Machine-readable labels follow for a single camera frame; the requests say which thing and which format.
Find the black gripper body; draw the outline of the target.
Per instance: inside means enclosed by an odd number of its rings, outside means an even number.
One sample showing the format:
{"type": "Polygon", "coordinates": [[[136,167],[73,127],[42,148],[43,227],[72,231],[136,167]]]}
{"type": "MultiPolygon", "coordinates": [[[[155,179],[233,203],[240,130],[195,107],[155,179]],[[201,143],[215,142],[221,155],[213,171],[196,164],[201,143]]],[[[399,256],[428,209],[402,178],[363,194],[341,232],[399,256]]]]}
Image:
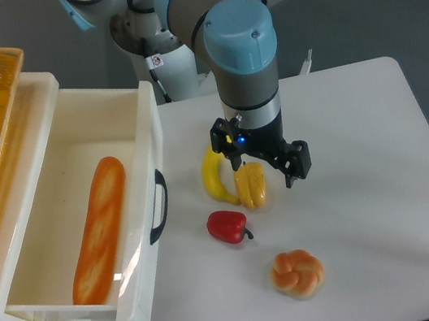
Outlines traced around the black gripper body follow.
{"type": "Polygon", "coordinates": [[[242,154],[274,162],[274,157],[278,154],[279,145],[283,138],[282,113],[265,126],[260,128],[245,129],[238,126],[236,119],[228,122],[231,138],[236,142],[242,154]]]}

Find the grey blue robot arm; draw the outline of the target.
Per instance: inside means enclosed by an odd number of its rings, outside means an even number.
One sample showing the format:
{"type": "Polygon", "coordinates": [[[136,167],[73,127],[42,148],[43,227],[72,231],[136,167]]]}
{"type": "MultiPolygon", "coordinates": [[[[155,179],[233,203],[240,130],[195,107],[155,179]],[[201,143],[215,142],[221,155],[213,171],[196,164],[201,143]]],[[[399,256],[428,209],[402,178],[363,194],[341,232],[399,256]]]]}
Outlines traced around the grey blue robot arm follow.
{"type": "Polygon", "coordinates": [[[109,15],[135,13],[154,27],[128,31],[129,53],[158,54],[186,46],[214,75],[223,116],[210,129],[211,148],[241,166],[242,156],[280,170],[287,185],[311,167],[304,141],[283,137],[277,69],[277,35],[271,7],[283,0],[59,0],[72,20],[91,29],[109,15]]]}

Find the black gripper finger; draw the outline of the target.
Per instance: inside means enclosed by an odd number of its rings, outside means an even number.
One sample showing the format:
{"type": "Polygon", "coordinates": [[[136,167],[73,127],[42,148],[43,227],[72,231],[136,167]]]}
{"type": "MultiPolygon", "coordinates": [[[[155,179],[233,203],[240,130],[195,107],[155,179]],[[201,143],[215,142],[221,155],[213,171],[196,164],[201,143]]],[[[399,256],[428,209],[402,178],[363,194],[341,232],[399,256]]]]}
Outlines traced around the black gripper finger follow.
{"type": "Polygon", "coordinates": [[[233,170],[239,169],[242,161],[242,151],[230,136],[228,122],[217,118],[210,129],[211,148],[229,160],[233,170]]]}
{"type": "Polygon", "coordinates": [[[285,186],[290,189],[295,180],[304,180],[311,168],[309,146],[303,140],[282,141],[274,157],[275,167],[283,172],[285,186]]]}

